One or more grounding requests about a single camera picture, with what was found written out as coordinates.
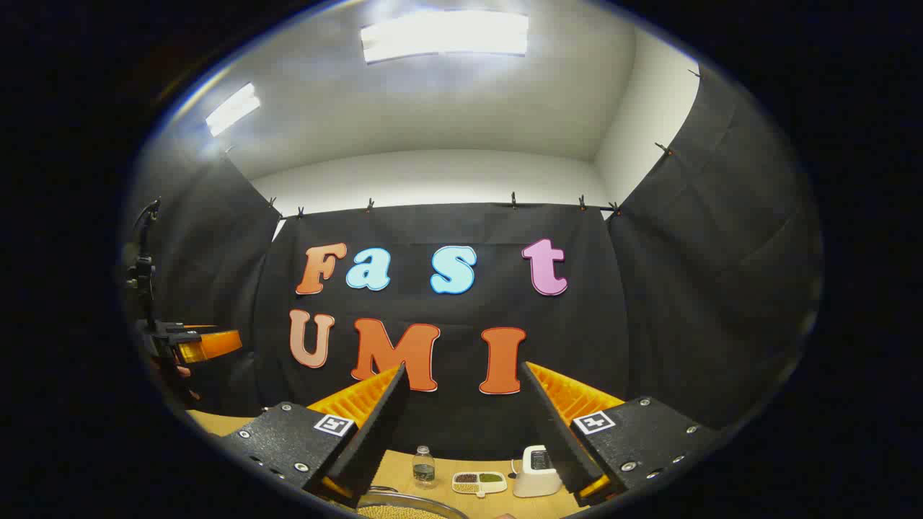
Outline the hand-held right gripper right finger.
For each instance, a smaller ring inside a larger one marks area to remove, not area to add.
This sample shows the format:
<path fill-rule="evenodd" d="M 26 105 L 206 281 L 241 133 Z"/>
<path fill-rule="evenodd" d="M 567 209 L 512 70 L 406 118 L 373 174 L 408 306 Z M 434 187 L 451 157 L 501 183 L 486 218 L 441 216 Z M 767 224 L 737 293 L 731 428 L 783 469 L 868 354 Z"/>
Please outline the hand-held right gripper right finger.
<path fill-rule="evenodd" d="M 539 442 L 580 506 L 652 492 L 715 449 L 720 431 L 651 396 L 627 401 L 531 362 L 518 367 Z"/>

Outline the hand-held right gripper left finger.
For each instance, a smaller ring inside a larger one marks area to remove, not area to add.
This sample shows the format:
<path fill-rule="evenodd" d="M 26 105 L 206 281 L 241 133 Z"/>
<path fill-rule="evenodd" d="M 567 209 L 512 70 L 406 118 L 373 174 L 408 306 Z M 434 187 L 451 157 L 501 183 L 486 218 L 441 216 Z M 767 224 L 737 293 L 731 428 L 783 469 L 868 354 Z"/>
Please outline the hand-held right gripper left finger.
<path fill-rule="evenodd" d="M 353 507 L 378 472 L 410 392 L 401 363 L 307 407 L 268 408 L 218 444 L 247 469 Z"/>

